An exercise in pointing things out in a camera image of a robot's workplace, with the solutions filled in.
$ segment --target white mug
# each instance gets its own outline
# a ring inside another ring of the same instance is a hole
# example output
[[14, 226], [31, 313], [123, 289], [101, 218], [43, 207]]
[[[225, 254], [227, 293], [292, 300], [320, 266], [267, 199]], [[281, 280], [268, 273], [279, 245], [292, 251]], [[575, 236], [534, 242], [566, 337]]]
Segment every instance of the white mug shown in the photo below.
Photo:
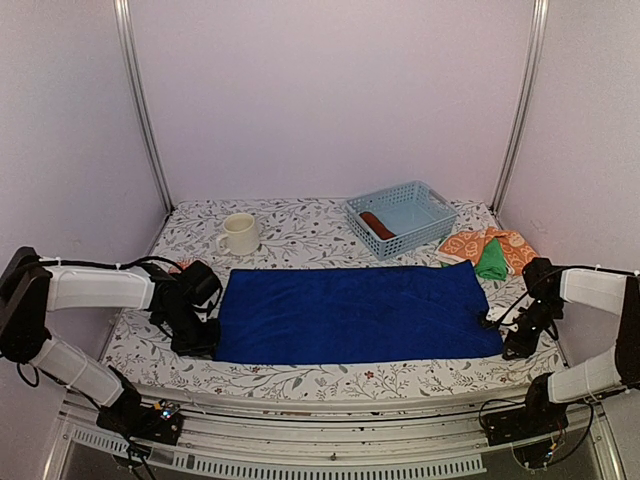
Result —
[[253, 215], [234, 213], [226, 218], [222, 228], [224, 233], [216, 238], [216, 248], [222, 255], [249, 255], [260, 246], [258, 223]]

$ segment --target blue towel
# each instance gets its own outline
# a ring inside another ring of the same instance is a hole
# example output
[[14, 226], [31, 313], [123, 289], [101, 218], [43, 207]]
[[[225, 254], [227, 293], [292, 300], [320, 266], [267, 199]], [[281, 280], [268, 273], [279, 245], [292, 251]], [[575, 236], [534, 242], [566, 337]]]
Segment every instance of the blue towel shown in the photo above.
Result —
[[233, 270], [216, 360], [259, 365], [488, 357], [500, 334], [473, 265]]

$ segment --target floral tablecloth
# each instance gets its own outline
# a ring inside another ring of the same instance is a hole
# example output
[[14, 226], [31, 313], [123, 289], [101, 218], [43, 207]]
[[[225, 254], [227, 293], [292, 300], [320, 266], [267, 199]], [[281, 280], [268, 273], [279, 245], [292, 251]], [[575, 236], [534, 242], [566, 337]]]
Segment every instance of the floral tablecloth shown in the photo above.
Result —
[[[454, 231], [497, 226], [482, 203], [453, 202]], [[232, 213], [257, 216], [260, 249], [252, 255], [218, 255], [215, 237]], [[392, 265], [439, 267], [437, 242], [379, 262], [349, 229], [342, 201], [331, 199], [221, 200], [181, 203], [171, 215], [154, 255], [188, 263], [201, 259], [223, 285], [232, 268], [355, 268]], [[521, 277], [479, 279], [492, 307], [510, 305], [524, 292]], [[418, 360], [357, 365], [238, 365], [178, 357], [170, 340], [145, 312], [124, 312], [103, 361], [130, 380], [192, 392], [295, 400], [391, 399], [453, 395], [524, 385], [537, 375], [562, 369], [554, 342], [544, 334], [526, 360], [500, 356], [463, 360]]]

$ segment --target orange patterned cloth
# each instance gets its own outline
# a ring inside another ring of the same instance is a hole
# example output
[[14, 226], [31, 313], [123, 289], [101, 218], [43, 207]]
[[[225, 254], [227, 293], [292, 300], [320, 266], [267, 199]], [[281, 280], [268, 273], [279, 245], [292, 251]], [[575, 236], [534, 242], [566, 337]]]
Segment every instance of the orange patterned cloth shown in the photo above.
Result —
[[493, 227], [481, 232], [460, 232], [452, 235], [440, 245], [438, 256], [456, 262], [471, 260], [475, 266], [482, 257], [484, 247], [494, 238], [500, 242], [511, 274], [522, 275], [524, 266], [538, 256], [518, 232]]

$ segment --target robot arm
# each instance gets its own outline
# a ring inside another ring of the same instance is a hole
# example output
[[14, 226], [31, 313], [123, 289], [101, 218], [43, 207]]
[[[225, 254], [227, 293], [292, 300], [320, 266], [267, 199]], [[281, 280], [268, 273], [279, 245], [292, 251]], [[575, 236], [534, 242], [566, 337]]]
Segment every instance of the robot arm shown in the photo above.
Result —
[[171, 327], [171, 347], [179, 355], [213, 356], [220, 337], [217, 320], [202, 322], [195, 305], [220, 290], [220, 281], [201, 262], [176, 274], [145, 262], [122, 269], [82, 265], [86, 263], [42, 259], [29, 247], [16, 252], [0, 277], [0, 353], [91, 398], [100, 407], [99, 426], [174, 443], [179, 415], [142, 406], [140, 394], [122, 374], [53, 335], [45, 317], [48, 311], [75, 307], [147, 310], [151, 323]]
[[532, 382], [525, 405], [487, 414], [481, 425], [492, 444], [551, 433], [566, 423], [567, 406], [584, 398], [640, 384], [640, 277], [625, 272], [556, 267], [537, 258], [524, 270], [533, 302], [521, 310], [505, 340], [507, 359], [535, 351], [538, 336], [562, 318], [564, 303], [579, 303], [620, 317], [616, 344], [567, 370]]

